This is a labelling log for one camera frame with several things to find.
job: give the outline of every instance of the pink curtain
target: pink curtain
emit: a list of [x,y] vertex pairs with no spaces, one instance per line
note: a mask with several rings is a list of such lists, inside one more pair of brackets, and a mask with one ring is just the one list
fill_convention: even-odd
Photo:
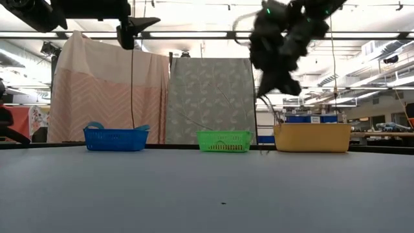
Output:
[[138,50],[133,56],[131,77],[132,51],[73,34],[56,68],[48,142],[84,141],[90,121],[131,129],[133,115],[135,127],[150,125],[147,143],[165,143],[169,59]]

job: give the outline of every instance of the metal frame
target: metal frame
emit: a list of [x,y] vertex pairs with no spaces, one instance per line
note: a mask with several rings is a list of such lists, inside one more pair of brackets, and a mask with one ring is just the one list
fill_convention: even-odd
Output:
[[[55,34],[54,36],[36,36],[42,34],[35,31],[0,31],[0,39],[42,39],[42,40],[66,40],[70,37],[73,31],[54,31],[48,34]],[[100,31],[84,31],[82,33],[88,34],[116,34],[116,32],[100,32]],[[223,34],[223,36],[154,36],[155,34]],[[251,31],[145,31],[140,33],[135,39],[150,39],[150,40],[171,40],[171,39],[248,39],[248,34]],[[347,36],[347,34],[360,34],[361,36]],[[116,40],[116,36],[89,36],[90,39],[96,40]],[[395,40],[395,39],[410,39],[414,40],[414,32],[351,32],[338,31],[328,32],[325,37],[320,40],[335,40],[335,41],[360,41],[360,40]]]

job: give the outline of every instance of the ceiling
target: ceiling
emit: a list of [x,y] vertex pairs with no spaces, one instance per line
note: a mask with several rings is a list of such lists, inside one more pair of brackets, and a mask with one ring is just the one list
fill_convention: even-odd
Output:
[[[157,0],[134,1],[135,17],[159,17],[161,22],[149,27],[148,31],[211,31],[231,30],[236,18],[261,8],[261,0]],[[398,8],[398,0],[348,0],[342,10],[332,16],[332,31],[407,31],[414,29],[414,0],[401,0],[404,5]],[[0,31],[33,31],[24,22],[0,6]],[[239,22],[237,30],[250,30],[254,18]],[[115,30],[117,20],[68,20],[69,31],[110,31]],[[43,58],[40,53],[41,40],[8,41],[25,51]],[[52,41],[62,47],[64,41]],[[104,41],[117,45],[116,41]],[[301,58],[299,69],[294,73],[302,85],[313,85],[318,79],[329,75],[332,67],[346,67],[349,60],[359,55],[361,46],[369,41],[313,41],[309,46],[309,55]],[[247,58],[248,48],[226,40],[146,40],[143,45],[149,52],[168,55],[189,51],[191,57],[203,58]],[[378,62],[366,63],[354,76],[369,77]]]

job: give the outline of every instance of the table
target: table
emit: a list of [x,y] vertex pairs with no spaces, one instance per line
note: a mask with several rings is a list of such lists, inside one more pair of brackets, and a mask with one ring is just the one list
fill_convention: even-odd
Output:
[[412,232],[414,157],[0,151],[1,233]]

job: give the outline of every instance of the basket handle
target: basket handle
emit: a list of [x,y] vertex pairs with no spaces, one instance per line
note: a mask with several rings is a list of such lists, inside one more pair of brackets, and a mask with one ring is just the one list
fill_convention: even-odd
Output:
[[149,125],[138,126],[135,130],[148,131]]
[[105,127],[99,122],[89,122],[85,129],[89,129],[90,127],[95,127],[98,129],[105,129]]

